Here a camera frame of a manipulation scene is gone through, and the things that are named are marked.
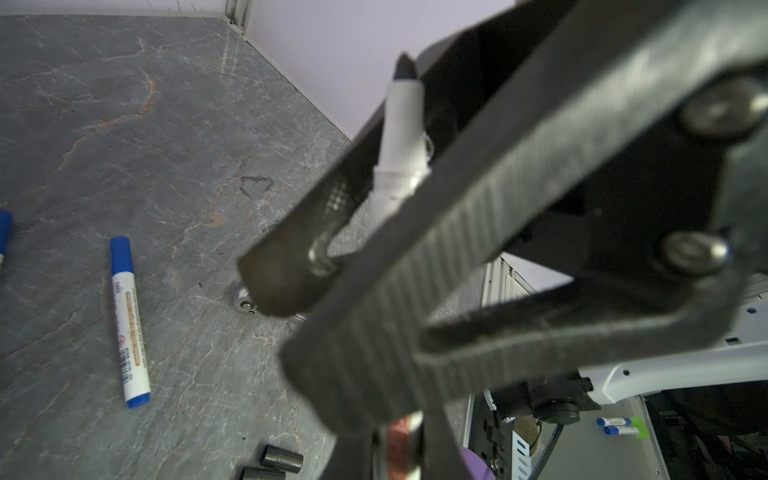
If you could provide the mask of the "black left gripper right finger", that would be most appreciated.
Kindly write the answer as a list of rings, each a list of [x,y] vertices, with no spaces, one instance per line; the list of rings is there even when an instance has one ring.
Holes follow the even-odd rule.
[[[421,478],[470,480],[451,425],[444,410],[424,412]]]

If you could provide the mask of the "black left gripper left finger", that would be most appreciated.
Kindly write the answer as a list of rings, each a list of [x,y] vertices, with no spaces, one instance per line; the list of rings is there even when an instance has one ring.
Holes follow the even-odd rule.
[[[372,435],[336,439],[335,446],[320,480],[371,480]]]

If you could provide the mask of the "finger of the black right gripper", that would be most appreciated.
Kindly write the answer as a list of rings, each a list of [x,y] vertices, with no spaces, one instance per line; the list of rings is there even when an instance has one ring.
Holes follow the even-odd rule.
[[[431,165],[574,5],[525,1],[418,55]],[[330,256],[329,247],[373,188],[383,114],[378,108],[336,164],[238,260],[238,287],[249,290],[256,312],[277,317],[307,313],[351,262],[349,254]]]
[[[281,353],[339,435],[715,341],[767,268],[767,5],[528,1],[424,75],[430,176]]]

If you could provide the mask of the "white marker black tip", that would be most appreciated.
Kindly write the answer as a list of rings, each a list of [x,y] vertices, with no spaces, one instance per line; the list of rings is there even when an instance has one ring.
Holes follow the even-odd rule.
[[[151,385],[138,306],[130,240],[110,240],[111,281],[124,400],[129,409],[150,402]]]

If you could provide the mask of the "white marker blue end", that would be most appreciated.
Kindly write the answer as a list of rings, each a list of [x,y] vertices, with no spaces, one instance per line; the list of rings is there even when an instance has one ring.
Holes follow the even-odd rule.
[[[0,210],[0,264],[3,264],[6,257],[13,219],[11,212]]]

